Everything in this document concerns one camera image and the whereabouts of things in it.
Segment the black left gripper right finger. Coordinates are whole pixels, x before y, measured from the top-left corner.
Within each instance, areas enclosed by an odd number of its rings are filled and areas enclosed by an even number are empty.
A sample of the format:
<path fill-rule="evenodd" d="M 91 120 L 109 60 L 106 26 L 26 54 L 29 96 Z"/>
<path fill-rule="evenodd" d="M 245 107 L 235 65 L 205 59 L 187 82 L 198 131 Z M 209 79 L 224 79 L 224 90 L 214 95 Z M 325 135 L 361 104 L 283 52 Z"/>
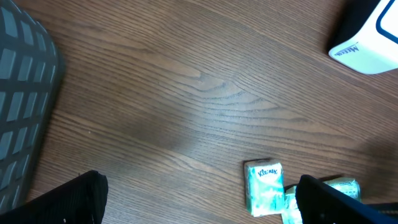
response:
<path fill-rule="evenodd" d="M 397 204 L 363 204 L 319 181 L 302 175 L 295 198 L 303 224 L 397 224 Z"/>

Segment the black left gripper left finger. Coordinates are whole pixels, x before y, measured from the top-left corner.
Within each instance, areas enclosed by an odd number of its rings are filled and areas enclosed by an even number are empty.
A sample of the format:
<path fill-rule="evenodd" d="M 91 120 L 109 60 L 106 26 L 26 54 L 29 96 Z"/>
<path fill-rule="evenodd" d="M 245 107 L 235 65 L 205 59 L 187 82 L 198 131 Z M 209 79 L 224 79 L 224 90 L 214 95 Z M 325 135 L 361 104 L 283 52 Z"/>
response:
<path fill-rule="evenodd" d="M 95 170 L 1 215 L 1 224 L 101 224 L 108 180 Z"/>

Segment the teal wet wipes pack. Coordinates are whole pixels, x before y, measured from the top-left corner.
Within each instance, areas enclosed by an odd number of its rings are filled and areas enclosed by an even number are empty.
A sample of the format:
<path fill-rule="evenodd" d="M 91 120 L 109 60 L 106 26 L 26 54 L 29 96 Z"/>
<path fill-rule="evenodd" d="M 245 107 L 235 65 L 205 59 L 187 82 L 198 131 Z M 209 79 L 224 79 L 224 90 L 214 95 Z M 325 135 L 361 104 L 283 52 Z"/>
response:
<path fill-rule="evenodd" d="M 326 180 L 323 183 L 330 187 L 344 193 L 345 195 L 361 201 L 361 190 L 358 182 L 355 179 L 347 177 L 339 177 L 336 179 Z M 283 224 L 302 224 L 302 216 L 297 206 L 295 198 L 296 185 L 293 185 L 285 191 L 285 208 L 282 212 Z"/>

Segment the teal tissue pack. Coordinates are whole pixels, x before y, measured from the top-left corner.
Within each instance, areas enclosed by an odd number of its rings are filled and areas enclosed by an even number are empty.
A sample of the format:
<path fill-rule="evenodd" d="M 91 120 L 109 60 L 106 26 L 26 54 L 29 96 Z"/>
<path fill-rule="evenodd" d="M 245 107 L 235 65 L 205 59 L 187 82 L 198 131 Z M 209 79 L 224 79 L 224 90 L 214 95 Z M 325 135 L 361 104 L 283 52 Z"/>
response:
<path fill-rule="evenodd" d="M 285 190 L 283 168 L 273 159 L 244 163 L 246 208 L 253 217 L 281 214 Z"/>

